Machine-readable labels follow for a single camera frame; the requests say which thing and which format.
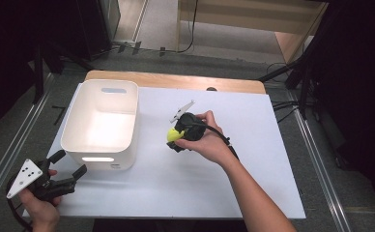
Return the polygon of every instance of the gray floor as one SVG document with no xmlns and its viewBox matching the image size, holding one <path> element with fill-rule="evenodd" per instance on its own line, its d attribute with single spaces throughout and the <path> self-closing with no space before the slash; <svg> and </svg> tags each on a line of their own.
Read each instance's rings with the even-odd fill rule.
<svg viewBox="0 0 375 232">
<path fill-rule="evenodd" d="M 262 34 L 266 34 L 266 38 L 272 37 L 272 34 L 267 35 L 269 34 L 268 32 L 262 32 Z M 159 57 L 159 54 L 154 51 L 140 51 L 137 55 L 132 55 L 132 50 L 127 49 L 123 53 L 113 51 L 104 54 L 91 64 L 97 69 L 107 71 L 174 73 L 255 79 L 266 73 L 268 64 L 280 62 L 279 59 L 272 59 L 276 54 L 279 54 L 276 41 L 268 39 L 264 40 L 263 43 L 267 43 L 265 47 L 269 47 L 269 49 L 257 54 L 258 61 L 248 61 L 246 58 L 240 58 L 236 55 L 234 57 L 223 57 L 220 55 L 221 53 L 211 53 L 210 49 L 209 53 L 206 54 L 167 53 L 163 57 Z M 224 43 L 219 45 L 214 44 L 215 47 L 221 48 L 224 48 L 225 45 Z M 272 66 L 269 71 L 278 67 L 279 65 Z M 26 158 L 36 160 L 42 159 L 46 155 L 60 125 L 60 122 L 54 125 L 60 110 L 53 108 L 52 105 L 67 106 L 76 85 L 83 81 L 85 75 L 86 72 L 74 63 L 67 63 L 63 74 L 60 76 L 55 75 L 55 82 L 49 98 L 36 124 L 19 151 L 10 174 L 16 172 L 21 166 L 22 161 Z M 288 91 L 281 83 L 285 78 L 286 75 L 284 74 L 276 78 L 275 81 L 269 81 L 265 84 L 272 101 L 289 100 Z M 0 121 L 0 160 L 6 153 L 9 144 L 12 142 L 19 126 L 27 115 L 32 99 L 33 89 L 22 96 L 14 108 Z M 283 117 L 289 110 L 283 109 L 277 111 L 277 119 Z M 375 194 L 370 183 L 360 173 L 344 171 L 336 166 L 333 150 L 322 128 L 315 122 L 310 112 L 307 112 L 307 117 L 307 123 L 314 135 L 321 158 L 335 186 L 352 231 L 375 231 Z M 307 215 L 307 219 L 294 220 L 294 224 L 299 231 L 337 231 L 329 204 L 318 181 L 295 114 L 290 115 L 282 121 L 279 127 Z M 92 218 L 64 217 L 61 219 L 59 231 L 92 231 L 93 223 Z M 4 185 L 2 185 L 0 189 L 0 231 L 20 230 L 19 225 L 12 218 L 6 205 L 5 189 Z"/>
</svg>

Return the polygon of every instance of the person's right hand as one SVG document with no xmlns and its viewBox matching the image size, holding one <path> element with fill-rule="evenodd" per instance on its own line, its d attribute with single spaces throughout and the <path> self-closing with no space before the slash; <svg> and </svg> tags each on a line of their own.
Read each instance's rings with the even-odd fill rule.
<svg viewBox="0 0 375 232">
<path fill-rule="evenodd" d="M 57 171 L 55 170 L 49 170 L 51 176 L 56 175 L 56 173 Z M 27 188 L 23 189 L 18 196 L 33 220 L 34 231 L 55 231 L 60 215 L 54 205 L 56 206 L 61 202 L 61 196 L 53 199 L 53 205 L 39 200 Z"/>
<path fill-rule="evenodd" d="M 196 117 L 212 128 L 215 128 L 219 132 L 223 133 L 222 129 L 217 125 L 215 116 L 211 110 L 203 114 L 198 114 Z M 232 158 L 235 159 L 232 152 L 223 142 L 223 140 L 215 132 L 210 130 L 206 130 L 203 137 L 198 141 L 178 139 L 175 141 L 175 144 L 179 147 L 196 151 L 206 159 L 220 165 L 222 165 L 226 160 L 230 160 Z"/>
</svg>

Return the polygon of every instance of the white container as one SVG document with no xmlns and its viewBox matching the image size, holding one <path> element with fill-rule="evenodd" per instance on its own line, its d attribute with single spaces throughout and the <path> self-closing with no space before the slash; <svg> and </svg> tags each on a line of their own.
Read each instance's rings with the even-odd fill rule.
<svg viewBox="0 0 375 232">
<path fill-rule="evenodd" d="M 62 148 L 88 169 L 125 170 L 135 161 L 138 86 L 125 80 L 85 81 L 72 103 Z"/>
</svg>

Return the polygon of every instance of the yellow object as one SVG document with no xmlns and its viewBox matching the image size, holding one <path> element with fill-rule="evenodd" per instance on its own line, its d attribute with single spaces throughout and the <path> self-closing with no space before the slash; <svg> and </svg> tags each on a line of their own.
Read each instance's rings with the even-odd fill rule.
<svg viewBox="0 0 375 232">
<path fill-rule="evenodd" d="M 179 138 L 182 138 L 185 134 L 185 131 L 182 130 L 181 132 L 178 132 L 177 130 L 175 130 L 175 128 L 171 128 L 168 132 L 167 132 L 167 141 L 168 142 L 173 142 L 175 140 L 178 140 Z"/>
</svg>

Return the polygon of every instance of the white board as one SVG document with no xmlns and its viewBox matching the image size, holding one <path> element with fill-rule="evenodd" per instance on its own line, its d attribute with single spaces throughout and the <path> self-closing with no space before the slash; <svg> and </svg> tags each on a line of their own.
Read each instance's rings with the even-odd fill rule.
<svg viewBox="0 0 375 232">
<path fill-rule="evenodd" d="M 125 171 L 89 170 L 64 196 L 62 216 L 91 218 L 241 218 L 223 170 L 195 152 L 166 145 L 169 119 L 191 100 L 194 114 L 213 110 L 241 163 L 288 218 L 305 218 L 293 172 L 268 95 L 139 88 L 140 132 L 134 165 Z M 66 118 L 49 156 L 61 149 Z M 56 179 L 79 165 L 65 156 Z"/>
</svg>

